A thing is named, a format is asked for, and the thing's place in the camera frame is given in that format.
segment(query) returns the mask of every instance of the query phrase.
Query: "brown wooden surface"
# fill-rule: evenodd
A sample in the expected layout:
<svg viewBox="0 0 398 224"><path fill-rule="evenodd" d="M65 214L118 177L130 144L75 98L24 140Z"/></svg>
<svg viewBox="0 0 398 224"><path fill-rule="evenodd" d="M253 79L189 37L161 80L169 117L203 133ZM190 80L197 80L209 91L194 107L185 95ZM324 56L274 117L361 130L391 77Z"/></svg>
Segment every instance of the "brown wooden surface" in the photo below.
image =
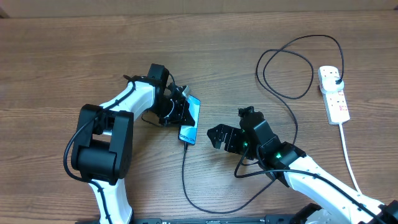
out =
<svg viewBox="0 0 398 224"><path fill-rule="evenodd" d="M0 223L98 218L89 186L63 170L65 145L84 104L110 100L126 86L123 74L146 75L151 63L165 65L202 103L198 141L187 156L191 199L218 211L242 205L269 179L235 179L239 156L213 149L206 132L220 123L238 126L237 108L254 105L281 140L292 141L290 115L259 86L254 68L263 51L308 34L332 35L343 47L351 114L344 129L361 190L384 203L397 199L397 24L394 11L0 20ZM308 57L315 70L341 66L336 45L326 38L301 40L289 49ZM267 76L276 90L297 96L310 81L310 68L302 59L279 55ZM353 186L316 71L308 94L287 102L299 123L296 145ZM203 213L182 192L177 129L137 121L133 151L126 185L139 218L253 217L295 213L311 202L275 183L244 210Z"/></svg>
<svg viewBox="0 0 398 224"><path fill-rule="evenodd" d="M393 10L396 6L398 0L0 0L0 8L11 18Z"/></svg>

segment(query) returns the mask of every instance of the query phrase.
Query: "power strip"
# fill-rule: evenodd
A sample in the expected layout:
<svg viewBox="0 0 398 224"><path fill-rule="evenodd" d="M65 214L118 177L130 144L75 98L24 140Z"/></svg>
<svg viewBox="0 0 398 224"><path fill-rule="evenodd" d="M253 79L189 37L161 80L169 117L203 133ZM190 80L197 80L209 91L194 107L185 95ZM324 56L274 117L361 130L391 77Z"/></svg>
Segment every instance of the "power strip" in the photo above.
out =
<svg viewBox="0 0 398 224"><path fill-rule="evenodd" d="M333 66L322 66L318 69L319 87L322 92L323 101L325 102L326 115L329 124L338 124L341 135L341 143L343 145L344 157L346 159L349 174L353 180L355 189L359 194L361 190L356 183L351 165L349 164L346 142L343 132L343 123L350 119L347 107L346 97L344 95L344 81L336 84L336 80L340 78L338 69Z"/></svg>

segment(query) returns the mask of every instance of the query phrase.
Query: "smartphone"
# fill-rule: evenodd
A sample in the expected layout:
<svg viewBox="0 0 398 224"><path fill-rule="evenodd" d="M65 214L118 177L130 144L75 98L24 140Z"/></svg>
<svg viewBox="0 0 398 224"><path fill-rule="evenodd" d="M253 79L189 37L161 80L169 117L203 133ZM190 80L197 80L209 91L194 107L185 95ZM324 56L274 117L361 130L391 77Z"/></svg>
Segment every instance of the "smartphone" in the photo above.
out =
<svg viewBox="0 0 398 224"><path fill-rule="evenodd" d="M194 145L197 141L200 100L192 95L189 95L186 101L189 103L188 110L193 120L195 121L195 125L194 126L181 125L178 138L181 141Z"/></svg>

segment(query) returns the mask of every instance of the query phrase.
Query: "white cable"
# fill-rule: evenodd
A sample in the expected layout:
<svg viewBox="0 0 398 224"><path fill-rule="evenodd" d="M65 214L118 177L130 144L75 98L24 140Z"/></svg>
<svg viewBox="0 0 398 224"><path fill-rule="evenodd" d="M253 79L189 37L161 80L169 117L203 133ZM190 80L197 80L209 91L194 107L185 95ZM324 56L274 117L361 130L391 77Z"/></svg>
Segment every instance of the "white cable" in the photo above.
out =
<svg viewBox="0 0 398 224"><path fill-rule="evenodd" d="M353 170L351 169L351 165L349 164L347 147L346 147L346 139L344 138L343 124L339 123L338 127L340 129L341 143L343 145L343 152L344 152L344 157L346 158L346 163L347 163L347 168L348 168L348 171L349 171L349 175L351 176L351 179L353 180L353 183L354 183L356 191L359 194L362 194L361 190L358 187L358 184L356 183L356 179L354 177Z"/></svg>

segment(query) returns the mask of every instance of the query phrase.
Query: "wooden table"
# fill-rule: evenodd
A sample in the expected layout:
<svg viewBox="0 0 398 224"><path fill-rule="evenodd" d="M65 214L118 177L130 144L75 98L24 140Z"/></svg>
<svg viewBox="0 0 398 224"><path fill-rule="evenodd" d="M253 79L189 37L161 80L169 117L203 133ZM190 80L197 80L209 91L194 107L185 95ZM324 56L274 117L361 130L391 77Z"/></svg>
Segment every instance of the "wooden table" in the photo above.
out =
<svg viewBox="0 0 398 224"><path fill-rule="evenodd" d="M292 118L260 87L254 68L263 51L308 34L332 35L343 47L351 114L344 129L361 190L384 203L398 199L397 24L397 11L1 19L0 223L98 218L89 186L63 169L65 145L84 104L110 100L125 88L123 74L146 75L151 63L165 65L178 85L189 85L201 100L198 141L187 155L189 196L210 210L239 207L269 179L235 179L239 156L213 149L206 132L220 123L238 127L237 108L253 105L281 140L291 142ZM315 70L341 68L330 39L303 39L289 49L308 57ZM267 70L270 84L293 96L306 89L310 75L308 64L292 55L276 56ZM308 94L287 103L298 119L296 145L353 186L338 127L327 122L316 71ZM295 213L311 202L278 182L239 212L198 211L182 192L177 133L140 120L134 124L126 188L136 217L258 217Z"/></svg>

